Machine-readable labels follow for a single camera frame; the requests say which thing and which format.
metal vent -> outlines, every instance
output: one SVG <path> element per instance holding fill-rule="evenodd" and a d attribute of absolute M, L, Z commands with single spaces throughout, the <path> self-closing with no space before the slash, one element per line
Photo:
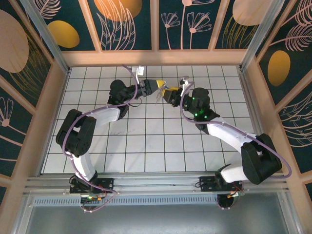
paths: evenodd
<path fill-rule="evenodd" d="M 86 206 L 103 204 L 101 201 L 90 201 Z M 134 205 L 178 205 L 178 204 L 207 204 L 215 203 L 216 195 L 159 195 L 159 196 L 118 196 L 109 206 Z M 34 206 L 79 206 L 80 197 L 36 197 Z"/>

white tile floor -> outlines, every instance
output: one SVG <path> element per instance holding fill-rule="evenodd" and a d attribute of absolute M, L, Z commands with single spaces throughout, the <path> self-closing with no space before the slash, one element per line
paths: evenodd
<path fill-rule="evenodd" d="M 195 87 L 209 90 L 213 110 L 242 130 L 254 131 L 235 66 L 149 66 L 141 79 L 163 79 L 168 86 L 177 86 L 178 76 L 186 75 Z M 133 84 L 122 67 L 72 69 L 43 173 L 73 172 L 55 142 L 58 130 L 69 110 L 86 112 L 106 104 L 116 78 Z M 124 119 L 95 130 L 89 151 L 99 173 L 215 171 L 241 160 L 231 146 L 182 119 L 179 108 L 155 102 L 156 93 L 142 98 L 142 104 L 130 107 Z"/>

flower illustration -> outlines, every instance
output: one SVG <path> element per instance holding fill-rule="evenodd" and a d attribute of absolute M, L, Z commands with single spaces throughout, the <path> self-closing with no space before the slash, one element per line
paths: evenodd
<path fill-rule="evenodd" d="M 169 42 L 169 35 L 168 35 L 168 28 L 179 26 L 180 21 L 178 20 L 179 18 L 176 15 L 176 13 L 169 13 L 168 15 L 166 13 L 162 13 L 161 19 L 166 27 L 167 42 L 168 42 L 169 50 L 171 50 L 171 46 Z"/>
<path fill-rule="evenodd" d="M 10 118 L 12 116 L 13 104 L 14 104 L 14 102 L 11 99 L 8 98 L 6 103 L 5 103 L 4 98 L 0 97 L 0 127 L 9 127 L 18 133 L 26 135 L 26 133 L 23 133 L 22 131 L 20 131 L 20 130 L 18 130 L 18 129 L 16 129 L 10 125 Z M 0 135 L 0 138 L 3 140 L 6 140 L 8 142 L 11 142 L 15 145 L 22 146 L 22 144 L 20 144 L 16 141 L 13 141 L 9 138 L 6 138 L 2 135 Z"/>
<path fill-rule="evenodd" d="M 199 32 L 205 32 L 211 30 L 211 24 L 208 24 L 210 22 L 209 18 L 209 12 L 204 13 L 198 13 L 196 17 L 194 18 L 194 12 L 187 14 L 187 24 L 190 28 L 191 38 L 190 38 L 190 49 L 192 48 L 192 36 L 193 33 L 199 33 Z"/>
<path fill-rule="evenodd" d="M 192 6 L 192 5 L 205 5 L 205 4 L 213 3 L 214 1 L 215 0 L 182 0 L 183 13 L 182 13 L 181 39 L 180 39 L 181 50 L 183 50 L 183 25 L 184 25 L 185 8 L 187 6 Z"/>
<path fill-rule="evenodd" d="M 14 104 L 13 101 L 8 98 L 5 105 L 4 98 L 0 97 L 0 124 L 1 124 L 0 126 L 2 127 L 9 126 L 10 117 L 13 111 L 13 104 Z"/>
<path fill-rule="evenodd" d="M 209 3 L 213 3 L 215 0 L 182 0 L 183 5 L 191 6 L 191 5 L 205 5 Z"/>

grid floor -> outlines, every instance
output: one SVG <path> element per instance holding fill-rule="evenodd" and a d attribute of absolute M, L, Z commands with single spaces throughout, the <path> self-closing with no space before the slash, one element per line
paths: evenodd
<path fill-rule="evenodd" d="M 181 76 L 208 89 L 211 108 L 226 121 L 254 132 L 235 66 L 148 66 L 140 79 L 163 79 L 168 86 L 178 86 Z M 74 172 L 56 144 L 56 134 L 69 110 L 86 112 L 106 104 L 115 79 L 127 86 L 134 83 L 123 67 L 72 68 L 42 173 Z M 241 161 L 230 145 L 184 120 L 179 108 L 162 100 L 156 104 L 156 96 L 157 92 L 143 97 L 123 119 L 95 130 L 89 152 L 97 172 L 215 171 Z"/>

yellow oval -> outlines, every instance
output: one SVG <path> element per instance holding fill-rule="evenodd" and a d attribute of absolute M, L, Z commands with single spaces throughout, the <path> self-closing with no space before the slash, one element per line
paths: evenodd
<path fill-rule="evenodd" d="M 233 18 L 241 25 L 258 25 L 262 22 L 272 1 L 273 0 L 235 0 L 233 4 Z"/>
<path fill-rule="evenodd" d="M 56 20 L 49 23 L 48 28 L 58 45 L 73 48 L 79 44 L 79 35 L 69 23 Z"/>
<path fill-rule="evenodd" d="M 142 0 L 94 0 L 97 9 L 106 18 L 113 21 L 126 21 L 127 17 L 124 16 L 122 8 L 119 2 L 122 4 L 124 10 L 128 9 L 132 17 L 136 17 L 142 9 Z"/>
<path fill-rule="evenodd" d="M 268 65 L 269 82 L 274 86 L 281 85 L 288 76 L 291 67 L 289 55 L 278 50 L 272 54 Z"/>
<path fill-rule="evenodd" d="M 20 23 L 0 10 L 0 67 L 7 72 L 23 70 L 28 61 L 27 35 Z"/>

